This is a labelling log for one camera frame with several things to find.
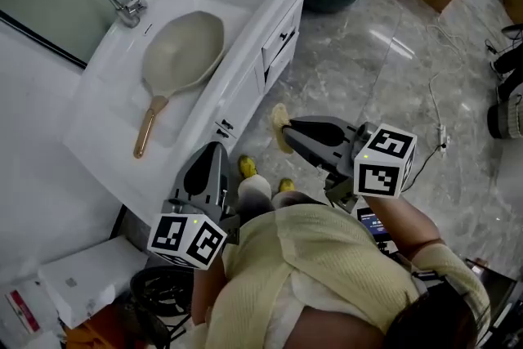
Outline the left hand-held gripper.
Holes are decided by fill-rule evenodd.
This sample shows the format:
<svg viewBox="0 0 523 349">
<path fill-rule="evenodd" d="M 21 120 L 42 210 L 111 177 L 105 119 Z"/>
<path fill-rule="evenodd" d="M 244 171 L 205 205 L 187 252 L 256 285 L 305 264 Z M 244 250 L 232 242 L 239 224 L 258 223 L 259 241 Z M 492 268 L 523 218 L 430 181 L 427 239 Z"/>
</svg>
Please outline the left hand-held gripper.
<svg viewBox="0 0 523 349">
<path fill-rule="evenodd" d="M 177 174 L 154 216 L 147 249 L 173 265 L 207 270 L 224 244 L 239 242 L 239 216 L 227 205 L 228 192 L 228 154 L 211 141 Z"/>
</svg>

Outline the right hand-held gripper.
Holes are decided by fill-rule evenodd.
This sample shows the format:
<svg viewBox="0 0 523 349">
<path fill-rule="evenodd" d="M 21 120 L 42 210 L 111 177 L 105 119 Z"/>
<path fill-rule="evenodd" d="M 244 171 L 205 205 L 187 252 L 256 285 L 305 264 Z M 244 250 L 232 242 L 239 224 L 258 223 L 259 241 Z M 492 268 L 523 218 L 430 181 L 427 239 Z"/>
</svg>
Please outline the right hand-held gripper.
<svg viewBox="0 0 523 349">
<path fill-rule="evenodd" d="M 295 118 L 281 132 L 284 143 L 329 173 L 326 198 L 348 213 L 359 197 L 399 197 L 417 145 L 414 134 L 385 123 L 355 127 L 329 116 Z"/>
</svg>

